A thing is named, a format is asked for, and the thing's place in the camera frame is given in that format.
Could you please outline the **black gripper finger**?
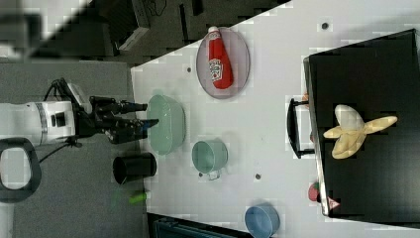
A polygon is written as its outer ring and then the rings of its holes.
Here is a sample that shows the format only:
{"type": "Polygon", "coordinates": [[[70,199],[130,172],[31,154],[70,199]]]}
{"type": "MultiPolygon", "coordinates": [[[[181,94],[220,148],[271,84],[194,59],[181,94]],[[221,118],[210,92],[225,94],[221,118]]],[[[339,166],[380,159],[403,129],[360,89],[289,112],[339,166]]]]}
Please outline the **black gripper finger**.
{"type": "Polygon", "coordinates": [[[122,119],[110,129],[110,142],[123,144],[147,139],[148,130],[157,125],[158,119],[122,119]]]}
{"type": "Polygon", "coordinates": [[[116,104],[117,114],[127,114],[131,112],[146,111],[148,108],[147,104],[140,104],[128,101],[120,101],[116,104]]]}

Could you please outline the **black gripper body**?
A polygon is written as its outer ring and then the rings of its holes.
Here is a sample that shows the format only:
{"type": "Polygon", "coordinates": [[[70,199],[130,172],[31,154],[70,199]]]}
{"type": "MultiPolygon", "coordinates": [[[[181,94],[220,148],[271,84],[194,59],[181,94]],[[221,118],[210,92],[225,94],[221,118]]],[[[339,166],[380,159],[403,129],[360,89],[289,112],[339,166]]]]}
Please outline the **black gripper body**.
{"type": "Polygon", "coordinates": [[[70,139],[76,140],[89,138],[95,134],[104,133],[112,126],[110,121],[106,121],[100,111],[102,106],[108,106],[115,103],[114,98],[90,96],[88,104],[92,106],[92,111],[88,113],[76,100],[71,96],[71,105],[74,115],[75,134],[70,139]]]}

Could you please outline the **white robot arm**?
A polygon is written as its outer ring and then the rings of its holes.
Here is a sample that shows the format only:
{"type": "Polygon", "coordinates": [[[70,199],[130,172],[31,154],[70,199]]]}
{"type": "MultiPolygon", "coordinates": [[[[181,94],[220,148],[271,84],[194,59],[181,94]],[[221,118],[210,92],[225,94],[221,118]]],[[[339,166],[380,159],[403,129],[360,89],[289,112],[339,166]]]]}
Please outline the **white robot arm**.
{"type": "Polygon", "coordinates": [[[92,96],[87,106],[75,100],[1,105],[1,137],[25,138],[34,146],[76,144],[104,134],[118,145],[146,139],[157,119],[125,119],[127,113],[145,111],[146,104],[92,96]]]}

